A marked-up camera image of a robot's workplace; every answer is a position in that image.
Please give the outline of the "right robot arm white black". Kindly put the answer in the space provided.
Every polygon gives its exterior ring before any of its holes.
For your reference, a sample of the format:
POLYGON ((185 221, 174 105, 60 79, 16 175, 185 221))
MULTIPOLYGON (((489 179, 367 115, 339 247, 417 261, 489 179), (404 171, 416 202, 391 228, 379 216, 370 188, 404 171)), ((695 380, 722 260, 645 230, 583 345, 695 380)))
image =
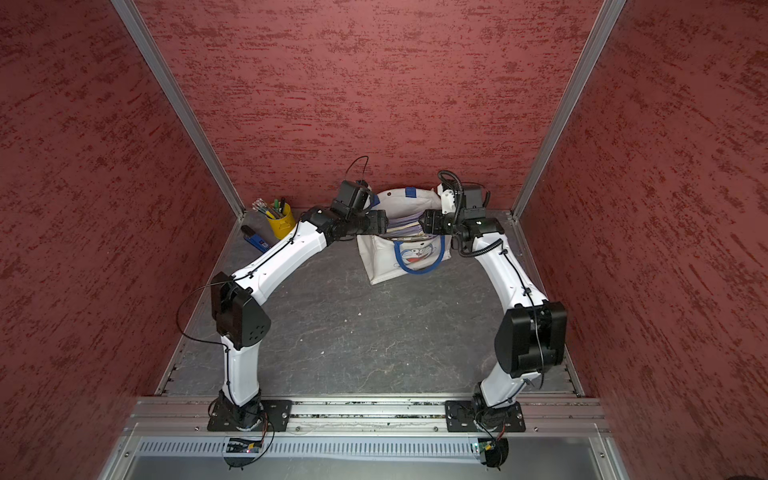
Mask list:
POLYGON ((501 428, 525 387, 544 383, 563 361, 567 311, 536 287, 518 260, 500 220, 486 212, 490 194, 449 170, 438 172, 441 207, 419 218, 424 232, 447 235, 459 256, 479 262, 503 308, 494 338, 496 364, 479 382, 471 407, 473 421, 501 428))

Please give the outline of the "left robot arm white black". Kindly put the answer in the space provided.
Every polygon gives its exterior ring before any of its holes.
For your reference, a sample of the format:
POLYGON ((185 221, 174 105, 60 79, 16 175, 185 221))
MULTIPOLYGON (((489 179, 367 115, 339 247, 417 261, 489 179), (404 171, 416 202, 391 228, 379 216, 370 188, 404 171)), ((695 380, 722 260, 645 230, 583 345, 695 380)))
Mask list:
POLYGON ((305 261, 332 243, 385 232, 386 213, 373 208, 372 197, 367 182, 343 181, 328 207, 306 210, 291 232, 257 260, 233 274, 220 272, 191 292, 210 293, 219 338, 195 338, 182 326, 179 332, 192 342, 217 346, 224 354, 224 381, 209 406, 209 431, 264 435, 271 422, 276 423, 275 430, 285 429, 282 421, 286 415, 270 413, 261 400, 259 349, 271 328, 263 305, 305 261))

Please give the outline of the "white canvas Doraemon tote bag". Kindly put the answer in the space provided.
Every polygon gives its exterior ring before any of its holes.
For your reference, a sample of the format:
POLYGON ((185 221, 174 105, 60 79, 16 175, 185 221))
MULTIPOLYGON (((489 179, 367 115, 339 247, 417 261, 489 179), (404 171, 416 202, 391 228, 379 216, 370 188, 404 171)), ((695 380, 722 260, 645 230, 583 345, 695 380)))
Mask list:
POLYGON ((404 275, 425 275, 451 258, 450 238, 427 234, 419 217, 441 207, 439 195, 415 187, 381 191, 373 196, 375 211, 386 214, 383 234, 362 235, 357 245, 369 282, 380 284, 404 275))

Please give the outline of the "yellow pen cup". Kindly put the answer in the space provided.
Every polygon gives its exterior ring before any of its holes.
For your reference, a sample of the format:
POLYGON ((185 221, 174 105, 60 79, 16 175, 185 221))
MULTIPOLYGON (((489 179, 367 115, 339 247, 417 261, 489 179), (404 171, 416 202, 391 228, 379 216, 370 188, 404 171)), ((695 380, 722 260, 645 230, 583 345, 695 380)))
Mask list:
POLYGON ((293 216, 291 206, 288 203, 284 205, 283 216, 281 218, 275 218, 272 213, 268 213, 267 221, 274 236, 278 240, 282 240, 289 236, 297 224, 293 216))

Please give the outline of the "pens in cup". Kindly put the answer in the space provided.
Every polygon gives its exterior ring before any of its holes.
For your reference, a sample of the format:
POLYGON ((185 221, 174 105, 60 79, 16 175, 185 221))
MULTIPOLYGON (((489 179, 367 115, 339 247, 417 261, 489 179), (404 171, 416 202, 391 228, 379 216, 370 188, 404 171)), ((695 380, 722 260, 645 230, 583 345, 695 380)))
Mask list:
POLYGON ((285 217, 285 207, 281 200, 268 203, 264 199, 258 198, 252 203, 252 208, 271 220, 280 220, 285 217))

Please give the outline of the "blue stapler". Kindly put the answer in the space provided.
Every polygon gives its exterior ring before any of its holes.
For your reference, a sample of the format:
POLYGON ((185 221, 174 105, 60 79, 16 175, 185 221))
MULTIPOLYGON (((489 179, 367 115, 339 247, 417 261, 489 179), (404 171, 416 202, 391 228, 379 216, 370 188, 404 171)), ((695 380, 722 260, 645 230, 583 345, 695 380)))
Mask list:
POLYGON ((261 253, 266 253, 271 248, 271 245, 249 225, 242 225, 240 230, 244 240, 261 253))

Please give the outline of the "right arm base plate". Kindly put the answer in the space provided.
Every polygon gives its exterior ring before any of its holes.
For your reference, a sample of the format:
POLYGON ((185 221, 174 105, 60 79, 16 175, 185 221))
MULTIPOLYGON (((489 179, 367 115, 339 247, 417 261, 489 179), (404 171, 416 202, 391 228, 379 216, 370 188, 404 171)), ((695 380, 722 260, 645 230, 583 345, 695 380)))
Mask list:
POLYGON ((522 433, 526 431, 521 405, 485 408, 473 401, 449 400, 444 404, 449 432, 522 433))

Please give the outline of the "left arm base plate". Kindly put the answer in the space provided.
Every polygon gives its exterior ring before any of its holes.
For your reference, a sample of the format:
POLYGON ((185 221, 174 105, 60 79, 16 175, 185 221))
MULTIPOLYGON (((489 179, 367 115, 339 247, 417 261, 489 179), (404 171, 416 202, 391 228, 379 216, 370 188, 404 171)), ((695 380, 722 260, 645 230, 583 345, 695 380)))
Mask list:
POLYGON ((292 407, 293 402, 287 399, 255 399, 245 406, 237 406, 222 396, 210 405, 207 430, 250 433, 272 429, 285 432, 292 407))

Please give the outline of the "right corner aluminium post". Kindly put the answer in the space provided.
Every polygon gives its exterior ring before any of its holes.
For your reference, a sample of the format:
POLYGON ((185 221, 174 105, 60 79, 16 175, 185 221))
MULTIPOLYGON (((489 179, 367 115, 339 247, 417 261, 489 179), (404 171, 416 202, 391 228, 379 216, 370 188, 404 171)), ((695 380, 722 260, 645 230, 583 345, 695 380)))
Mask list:
POLYGON ((514 203, 511 211, 513 222, 519 223, 522 220, 524 211, 533 196, 535 188, 549 163, 625 5, 625 0, 605 0, 602 3, 558 103, 552 122, 547 129, 522 189, 514 203))

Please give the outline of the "corner aluminium post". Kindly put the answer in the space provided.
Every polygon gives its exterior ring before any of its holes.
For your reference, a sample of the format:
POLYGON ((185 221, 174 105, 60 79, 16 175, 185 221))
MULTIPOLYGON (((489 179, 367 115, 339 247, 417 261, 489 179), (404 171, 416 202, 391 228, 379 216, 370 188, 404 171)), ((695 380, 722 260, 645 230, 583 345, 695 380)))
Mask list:
POLYGON ((191 105, 153 39, 136 3, 129 0, 112 0, 120 20, 139 49, 154 78, 158 82, 177 118, 202 158, 220 192, 238 220, 242 220, 246 207, 229 175, 221 163, 191 105))
POLYGON ((514 203, 511 211, 513 222, 519 223, 522 220, 524 211, 533 196, 535 188, 549 163, 625 5, 625 0, 605 0, 602 3, 558 103, 552 122, 547 129, 522 189, 514 203))

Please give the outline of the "left corner aluminium post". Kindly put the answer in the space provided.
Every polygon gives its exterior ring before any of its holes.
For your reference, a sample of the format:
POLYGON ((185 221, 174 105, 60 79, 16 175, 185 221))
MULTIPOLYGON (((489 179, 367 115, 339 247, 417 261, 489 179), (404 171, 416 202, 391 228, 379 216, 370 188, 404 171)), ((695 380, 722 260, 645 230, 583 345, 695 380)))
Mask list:
POLYGON ((129 0, 112 0, 120 20, 139 49, 154 78, 158 82, 177 118, 202 158, 220 192, 238 220, 242 220, 246 207, 229 175, 221 163, 191 105, 153 39, 136 3, 129 0))

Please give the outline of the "aluminium front rail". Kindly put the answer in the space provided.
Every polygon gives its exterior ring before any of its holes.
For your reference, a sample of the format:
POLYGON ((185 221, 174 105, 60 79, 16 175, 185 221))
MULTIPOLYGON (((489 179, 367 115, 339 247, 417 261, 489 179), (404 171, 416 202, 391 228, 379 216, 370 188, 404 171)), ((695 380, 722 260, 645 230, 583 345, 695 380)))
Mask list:
MULTIPOLYGON (((559 394, 523 394, 496 430, 513 437, 612 436, 600 400, 559 394)), ((482 436, 468 402, 458 394, 266 397, 269 420, 284 437, 482 436)), ((142 397, 123 434, 209 436, 209 423, 233 432, 208 397, 142 397)))

